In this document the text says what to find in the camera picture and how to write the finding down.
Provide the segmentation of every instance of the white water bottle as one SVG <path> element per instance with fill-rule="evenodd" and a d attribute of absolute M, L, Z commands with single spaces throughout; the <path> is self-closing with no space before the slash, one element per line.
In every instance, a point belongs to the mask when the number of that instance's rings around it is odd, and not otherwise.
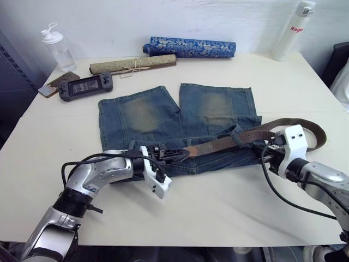
<path fill-rule="evenodd" d="M 315 5 L 316 3 L 313 1 L 299 2 L 296 12 L 293 14 L 284 35 L 272 54 L 273 60 L 278 62 L 285 62 L 287 60 L 298 38 L 303 34 L 304 27 L 309 22 Z"/>
<path fill-rule="evenodd" d="M 51 32 L 51 29 L 56 25 L 57 23 L 50 23 L 48 29 L 42 30 L 42 41 L 49 48 L 63 71 L 73 71 L 76 69 L 76 64 L 70 54 L 67 44 L 63 40 L 63 35 L 57 31 Z"/>

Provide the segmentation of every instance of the floral patterned fabric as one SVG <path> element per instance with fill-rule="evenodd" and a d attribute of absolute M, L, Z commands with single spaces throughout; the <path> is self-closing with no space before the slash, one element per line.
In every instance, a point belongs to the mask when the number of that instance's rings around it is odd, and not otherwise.
<path fill-rule="evenodd" d="M 143 52 L 150 56 L 175 54 L 176 57 L 234 57 L 236 43 L 182 38 L 151 37 Z"/>

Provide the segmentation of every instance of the white table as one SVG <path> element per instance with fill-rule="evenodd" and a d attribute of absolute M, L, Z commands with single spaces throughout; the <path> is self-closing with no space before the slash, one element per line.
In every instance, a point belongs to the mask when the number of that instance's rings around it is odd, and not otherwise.
<path fill-rule="evenodd" d="M 78 60 L 75 71 L 90 76 L 93 62 Z M 60 76 L 56 69 L 48 81 Z M 263 122 L 301 117 L 318 123 L 328 141 L 308 153 L 349 174 L 349 120 L 344 108 L 299 53 L 287 63 L 265 54 L 233 59 L 178 59 L 175 67 L 113 76 L 111 93 L 73 102 L 58 95 L 37 95 L 0 151 L 0 240 L 26 241 L 48 206 L 62 190 L 64 162 L 101 151 L 97 103 L 165 85 L 178 102 L 179 85 L 252 87 Z M 312 137 L 307 136 L 310 144 Z M 297 204 L 330 210 L 296 184 L 271 174 L 276 188 Z M 147 246 L 291 246 L 340 243 L 336 221 L 312 215 L 279 200 L 260 166 L 173 178 L 164 200 L 143 181 L 119 183 L 102 190 L 93 204 L 104 214 L 87 212 L 79 230 L 82 245 Z"/>

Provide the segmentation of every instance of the jeans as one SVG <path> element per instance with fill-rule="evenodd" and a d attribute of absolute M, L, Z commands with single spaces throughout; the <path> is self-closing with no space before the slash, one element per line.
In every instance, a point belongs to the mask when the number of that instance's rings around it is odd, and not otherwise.
<path fill-rule="evenodd" d="M 181 84 L 179 105 L 164 86 L 99 102 L 103 151 L 165 144 L 168 149 L 234 136 L 259 126 L 250 88 Z M 257 164 L 251 145 L 165 166 L 169 176 Z"/>

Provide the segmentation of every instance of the leather belt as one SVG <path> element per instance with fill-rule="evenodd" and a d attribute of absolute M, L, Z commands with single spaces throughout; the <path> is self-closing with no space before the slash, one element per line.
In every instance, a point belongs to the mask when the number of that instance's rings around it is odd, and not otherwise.
<path fill-rule="evenodd" d="M 256 140 L 269 141 L 276 136 L 274 132 L 270 131 L 271 129 L 278 126 L 294 126 L 296 124 L 300 124 L 303 128 L 311 131 L 316 137 L 316 146 L 308 147 L 307 152 L 316 150 L 326 143 L 326 133 L 319 125 L 302 118 L 280 118 L 262 124 L 261 126 L 248 129 L 242 133 L 235 134 L 234 136 L 225 136 L 207 143 L 188 146 L 184 149 L 189 151 L 188 157 L 203 156 L 205 154 L 211 154 L 231 147 L 241 147 L 242 145 L 252 143 Z"/>

